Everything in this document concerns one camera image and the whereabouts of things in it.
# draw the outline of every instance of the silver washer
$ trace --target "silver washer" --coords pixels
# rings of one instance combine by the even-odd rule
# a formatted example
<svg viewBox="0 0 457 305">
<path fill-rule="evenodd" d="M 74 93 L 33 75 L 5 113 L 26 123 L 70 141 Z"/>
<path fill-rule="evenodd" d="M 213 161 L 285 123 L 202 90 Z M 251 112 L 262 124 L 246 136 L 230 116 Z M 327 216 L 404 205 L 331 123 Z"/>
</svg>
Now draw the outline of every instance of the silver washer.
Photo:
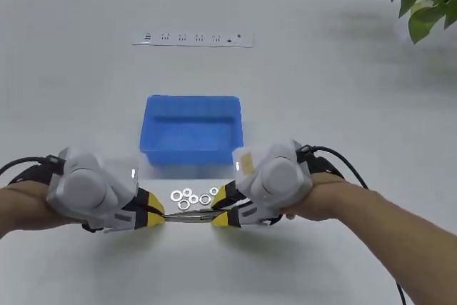
<svg viewBox="0 0 457 305">
<path fill-rule="evenodd" d="M 170 195 L 170 198 L 171 198 L 172 201 L 177 203 L 178 201 L 180 201 L 183 198 L 183 192 L 178 191 L 178 190 L 172 191 L 171 195 Z"/>
<path fill-rule="evenodd" d="M 178 203 L 178 208 L 182 211 L 187 210 L 189 207 L 191 207 L 191 203 L 187 199 L 183 199 Z"/>
<path fill-rule="evenodd" d="M 202 205 L 209 205 L 211 203 L 211 197 L 209 194 L 202 194 L 200 195 L 200 204 Z"/>
<path fill-rule="evenodd" d="M 189 198 L 191 195 L 192 195 L 192 189 L 190 189 L 189 187 L 186 188 L 186 189 L 183 189 L 183 196 L 185 196 L 186 198 Z"/>
<path fill-rule="evenodd" d="M 217 192 L 219 192 L 219 189 L 218 189 L 217 187 L 211 187 L 211 188 L 209 189 L 209 193 L 210 193 L 210 195 L 212 195 L 212 196 L 216 196 L 216 195 L 217 195 Z"/>
<path fill-rule="evenodd" d="M 198 202 L 199 202 L 199 196 L 197 196 L 196 194 L 191 194 L 189 197 L 189 203 L 194 205 L 194 204 L 197 204 Z"/>
</svg>

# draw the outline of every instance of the hand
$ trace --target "hand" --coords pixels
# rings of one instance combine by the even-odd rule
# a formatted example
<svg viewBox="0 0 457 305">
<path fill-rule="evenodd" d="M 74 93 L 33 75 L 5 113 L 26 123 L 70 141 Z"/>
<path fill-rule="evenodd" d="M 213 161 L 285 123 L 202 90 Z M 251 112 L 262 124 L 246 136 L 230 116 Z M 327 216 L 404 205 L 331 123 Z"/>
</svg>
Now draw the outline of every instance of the hand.
<svg viewBox="0 0 457 305">
<path fill-rule="evenodd" d="M 48 186 L 35 181 L 0 189 L 0 202 L 7 209 L 0 209 L 0 216 L 11 224 L 11 230 L 44 230 L 80 222 L 56 213 L 46 202 L 47 194 Z"/>
<path fill-rule="evenodd" d="M 354 187 L 339 176 L 329 173 L 316 173 L 311 175 L 313 188 L 297 204 L 284 209 L 288 219 L 295 215 L 311 221 L 324 221 L 335 218 L 335 208 L 338 196 L 347 188 Z"/>
</svg>

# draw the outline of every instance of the power strip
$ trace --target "power strip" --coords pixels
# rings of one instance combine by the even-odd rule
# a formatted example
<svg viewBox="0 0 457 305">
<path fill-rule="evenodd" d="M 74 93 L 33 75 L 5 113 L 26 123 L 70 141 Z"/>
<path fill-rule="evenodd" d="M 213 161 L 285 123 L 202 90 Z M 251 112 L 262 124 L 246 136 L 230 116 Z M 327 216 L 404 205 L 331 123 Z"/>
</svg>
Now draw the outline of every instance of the power strip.
<svg viewBox="0 0 457 305">
<path fill-rule="evenodd" d="M 133 35 L 133 45 L 252 48 L 253 37 L 241 32 L 142 31 Z"/>
</svg>

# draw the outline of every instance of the blue plastic bin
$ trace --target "blue plastic bin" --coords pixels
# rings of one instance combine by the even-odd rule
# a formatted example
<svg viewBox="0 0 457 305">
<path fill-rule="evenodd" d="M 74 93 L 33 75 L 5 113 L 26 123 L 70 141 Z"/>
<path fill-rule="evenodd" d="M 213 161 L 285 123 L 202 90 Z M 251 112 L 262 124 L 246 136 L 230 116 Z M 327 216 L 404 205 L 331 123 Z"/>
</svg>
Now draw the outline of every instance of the blue plastic bin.
<svg viewBox="0 0 457 305">
<path fill-rule="evenodd" d="M 231 153 L 240 146 L 241 106 L 235 96 L 148 98 L 140 150 L 150 164 L 232 164 Z"/>
</svg>

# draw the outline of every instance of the white background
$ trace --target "white background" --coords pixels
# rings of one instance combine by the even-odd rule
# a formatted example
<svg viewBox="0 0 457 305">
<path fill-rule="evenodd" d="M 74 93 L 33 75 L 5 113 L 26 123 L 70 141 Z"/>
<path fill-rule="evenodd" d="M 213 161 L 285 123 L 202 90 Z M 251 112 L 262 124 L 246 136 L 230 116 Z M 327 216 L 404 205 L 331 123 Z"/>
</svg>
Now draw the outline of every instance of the white background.
<svg viewBox="0 0 457 305">
<path fill-rule="evenodd" d="M 456 232 L 452 31 L 413 47 L 397 11 L 389 0 L 0 0 L 0 164 L 74 141 L 122 159 L 138 150 L 148 95 L 236 95 L 247 144 L 331 146 L 372 188 Z M 132 46 L 142 28 L 243 30 L 256 45 Z M 220 182 L 143 185 L 174 211 L 174 189 Z M 1 304 L 184 302 L 400 304 L 382 265 L 333 221 L 117 235 L 75 225 L 0 242 Z"/>
</svg>

